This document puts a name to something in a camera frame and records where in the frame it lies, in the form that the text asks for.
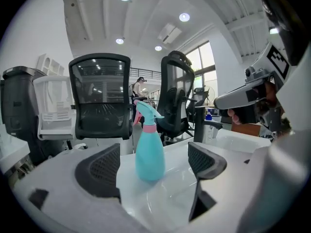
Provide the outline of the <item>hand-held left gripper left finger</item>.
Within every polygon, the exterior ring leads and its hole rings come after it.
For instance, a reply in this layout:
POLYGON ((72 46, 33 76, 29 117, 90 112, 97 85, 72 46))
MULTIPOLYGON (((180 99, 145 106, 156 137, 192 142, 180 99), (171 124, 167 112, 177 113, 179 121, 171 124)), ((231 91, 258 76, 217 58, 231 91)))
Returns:
POLYGON ((120 165, 120 144, 116 143, 79 162, 75 168, 75 179, 92 196, 121 201, 116 185, 120 165))

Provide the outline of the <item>black mesh sled-base chair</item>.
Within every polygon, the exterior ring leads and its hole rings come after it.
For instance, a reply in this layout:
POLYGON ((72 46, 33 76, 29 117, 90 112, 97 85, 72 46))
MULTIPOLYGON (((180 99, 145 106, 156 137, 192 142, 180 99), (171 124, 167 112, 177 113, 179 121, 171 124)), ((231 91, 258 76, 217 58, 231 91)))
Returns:
POLYGON ((130 67, 129 57, 114 53, 87 54, 69 63, 78 139, 130 138, 130 67))

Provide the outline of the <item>black headrest office chair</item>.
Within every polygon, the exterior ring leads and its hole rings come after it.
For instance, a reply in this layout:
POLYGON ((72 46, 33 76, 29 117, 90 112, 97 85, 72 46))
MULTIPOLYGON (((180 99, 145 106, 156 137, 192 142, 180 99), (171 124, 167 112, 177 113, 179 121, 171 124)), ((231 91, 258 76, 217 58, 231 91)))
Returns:
POLYGON ((195 73, 191 61, 180 51, 172 51, 161 61, 161 90, 157 111, 157 131, 164 146, 187 133, 191 137, 186 104, 193 88, 195 73))

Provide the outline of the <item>person's right hand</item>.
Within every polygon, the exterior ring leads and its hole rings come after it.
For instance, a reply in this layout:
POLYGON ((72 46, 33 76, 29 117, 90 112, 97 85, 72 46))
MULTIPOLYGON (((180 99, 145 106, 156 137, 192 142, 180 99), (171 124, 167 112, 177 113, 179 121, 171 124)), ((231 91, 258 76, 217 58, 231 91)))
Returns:
POLYGON ((227 114, 229 117, 232 117, 232 121, 235 124, 262 123, 259 116, 263 116, 265 113, 269 112, 270 109, 277 106, 276 85, 274 83, 265 82, 264 88, 263 85, 260 85, 253 88, 252 91, 254 91, 256 95, 262 94, 262 91, 265 91, 265 99, 250 106, 228 109, 227 114))

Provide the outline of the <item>black balcony railing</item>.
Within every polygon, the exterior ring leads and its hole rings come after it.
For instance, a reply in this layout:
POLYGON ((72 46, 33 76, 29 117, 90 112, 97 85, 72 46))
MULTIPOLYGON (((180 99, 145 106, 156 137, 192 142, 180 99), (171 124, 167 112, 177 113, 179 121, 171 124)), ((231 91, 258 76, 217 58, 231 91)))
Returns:
POLYGON ((144 77, 146 79, 161 79, 161 72, 158 71, 152 71, 152 70, 146 70, 146 69, 140 69, 140 68, 130 68, 129 75, 131 77, 144 77))

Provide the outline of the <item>white mesh chair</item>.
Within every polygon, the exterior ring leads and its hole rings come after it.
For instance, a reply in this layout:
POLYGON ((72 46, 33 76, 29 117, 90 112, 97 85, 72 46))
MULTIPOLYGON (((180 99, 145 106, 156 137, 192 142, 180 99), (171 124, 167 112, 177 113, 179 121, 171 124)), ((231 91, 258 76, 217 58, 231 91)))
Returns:
POLYGON ((74 105, 70 78, 67 76, 44 76, 33 81, 38 105, 39 140, 65 140, 68 149, 87 149, 85 143, 72 145, 76 140, 74 105))

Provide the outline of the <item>black office printer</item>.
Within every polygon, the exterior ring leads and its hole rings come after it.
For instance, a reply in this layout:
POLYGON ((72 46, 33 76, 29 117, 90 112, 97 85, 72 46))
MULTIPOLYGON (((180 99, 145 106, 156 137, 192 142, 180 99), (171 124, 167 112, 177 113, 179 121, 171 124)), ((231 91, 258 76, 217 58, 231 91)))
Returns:
POLYGON ((45 75, 38 69, 17 66, 4 71, 0 81, 2 122, 8 134, 27 142, 34 165, 46 157, 37 137, 38 105, 33 81, 45 75))

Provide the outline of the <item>white sink basin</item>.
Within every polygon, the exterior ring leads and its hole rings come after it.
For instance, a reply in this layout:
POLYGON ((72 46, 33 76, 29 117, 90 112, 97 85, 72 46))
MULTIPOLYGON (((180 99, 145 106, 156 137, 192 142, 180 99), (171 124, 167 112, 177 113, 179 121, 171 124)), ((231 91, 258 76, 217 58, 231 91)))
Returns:
POLYGON ((186 226, 196 189, 188 163, 187 139, 166 146, 165 174, 157 182, 144 182, 135 171, 135 155, 121 156, 117 188, 125 211, 155 233, 170 233, 186 226))

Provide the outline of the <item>ceiling air vent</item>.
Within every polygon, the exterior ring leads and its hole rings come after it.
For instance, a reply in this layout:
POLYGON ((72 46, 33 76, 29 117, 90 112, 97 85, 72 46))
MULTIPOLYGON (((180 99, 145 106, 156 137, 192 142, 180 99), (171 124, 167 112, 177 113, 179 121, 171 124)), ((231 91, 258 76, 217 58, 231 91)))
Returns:
POLYGON ((178 27, 167 23, 161 30, 158 39, 164 44, 171 44, 181 33, 182 31, 178 27))

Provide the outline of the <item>large window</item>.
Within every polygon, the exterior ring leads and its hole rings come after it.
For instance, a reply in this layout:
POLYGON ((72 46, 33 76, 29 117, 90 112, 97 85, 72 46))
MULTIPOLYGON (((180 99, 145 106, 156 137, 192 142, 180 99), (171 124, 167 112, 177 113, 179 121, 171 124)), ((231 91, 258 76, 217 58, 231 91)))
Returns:
POLYGON ((203 88, 208 91, 208 97, 204 105, 213 105, 215 97, 218 95, 217 73, 213 51, 209 41, 199 45, 186 54, 191 61, 191 68, 195 72, 193 92, 196 88, 203 88))

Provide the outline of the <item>brown wooden cabinet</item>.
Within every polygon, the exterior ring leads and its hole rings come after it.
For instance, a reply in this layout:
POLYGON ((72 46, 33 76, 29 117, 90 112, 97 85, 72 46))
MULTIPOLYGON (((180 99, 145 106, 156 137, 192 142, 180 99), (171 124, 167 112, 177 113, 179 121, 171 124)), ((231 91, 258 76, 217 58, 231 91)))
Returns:
POLYGON ((247 134, 251 136, 259 136, 260 125, 232 123, 231 130, 237 133, 247 134))

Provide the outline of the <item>person's black shirt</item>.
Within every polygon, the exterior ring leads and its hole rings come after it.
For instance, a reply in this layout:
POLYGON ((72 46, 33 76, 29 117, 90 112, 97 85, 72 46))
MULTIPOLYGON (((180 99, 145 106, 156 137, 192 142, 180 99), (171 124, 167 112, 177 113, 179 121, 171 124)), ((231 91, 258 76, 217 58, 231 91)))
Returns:
POLYGON ((279 29, 288 61, 298 65, 311 43, 311 0, 262 0, 262 4, 279 29))

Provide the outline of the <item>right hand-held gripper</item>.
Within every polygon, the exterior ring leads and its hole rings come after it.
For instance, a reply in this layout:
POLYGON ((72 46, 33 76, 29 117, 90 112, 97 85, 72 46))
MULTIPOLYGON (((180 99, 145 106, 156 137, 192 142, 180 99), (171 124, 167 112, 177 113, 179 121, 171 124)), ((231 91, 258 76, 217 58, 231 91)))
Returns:
MULTIPOLYGON (((225 93, 214 100, 217 109, 232 109, 253 105, 265 99, 266 92, 258 93, 256 87, 265 82, 272 82, 278 91, 289 76, 291 65, 272 44, 268 43, 266 48, 254 61, 254 63, 244 70, 245 85, 225 93)), ((259 116, 262 125, 272 132, 279 131, 281 128, 281 105, 270 109, 263 116, 259 116)))

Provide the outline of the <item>white arched shelf cabinet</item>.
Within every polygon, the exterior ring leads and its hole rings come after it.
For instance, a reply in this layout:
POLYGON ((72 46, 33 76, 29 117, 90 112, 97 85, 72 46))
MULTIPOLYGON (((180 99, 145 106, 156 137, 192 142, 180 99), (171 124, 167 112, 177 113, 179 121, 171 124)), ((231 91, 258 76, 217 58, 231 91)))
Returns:
POLYGON ((47 54, 40 55, 36 69, 48 76, 63 76, 65 68, 47 54))

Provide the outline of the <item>black swivel office chair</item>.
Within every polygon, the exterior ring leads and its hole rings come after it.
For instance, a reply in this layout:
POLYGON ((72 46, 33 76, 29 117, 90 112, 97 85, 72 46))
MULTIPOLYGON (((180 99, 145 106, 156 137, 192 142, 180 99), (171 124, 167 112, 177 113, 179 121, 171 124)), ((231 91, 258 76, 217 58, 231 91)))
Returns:
POLYGON ((204 90, 203 87, 198 87, 194 89, 194 94, 191 99, 188 99, 190 102, 186 107, 188 113, 188 120, 191 123, 194 123, 195 119, 195 107, 202 106, 204 101, 208 98, 209 89, 204 90))

